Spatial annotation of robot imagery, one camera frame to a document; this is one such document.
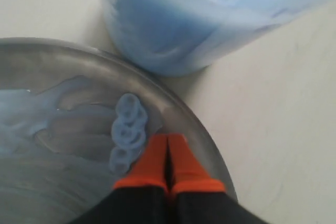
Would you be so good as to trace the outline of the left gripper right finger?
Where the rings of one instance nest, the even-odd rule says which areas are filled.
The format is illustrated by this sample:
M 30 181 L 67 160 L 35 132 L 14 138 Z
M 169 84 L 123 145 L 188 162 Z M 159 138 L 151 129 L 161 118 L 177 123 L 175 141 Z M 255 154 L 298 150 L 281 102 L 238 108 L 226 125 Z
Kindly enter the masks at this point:
M 265 223 L 231 199 L 220 180 L 210 177 L 183 135 L 169 134 L 167 142 L 177 223 Z

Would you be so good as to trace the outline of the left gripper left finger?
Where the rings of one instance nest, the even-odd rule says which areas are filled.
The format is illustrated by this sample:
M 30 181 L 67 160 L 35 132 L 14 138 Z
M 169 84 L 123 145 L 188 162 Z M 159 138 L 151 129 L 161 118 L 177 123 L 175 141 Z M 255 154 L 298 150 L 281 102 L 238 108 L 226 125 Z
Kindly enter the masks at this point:
M 165 180 L 167 136 L 154 135 L 126 177 L 109 194 L 71 223 L 167 223 Z

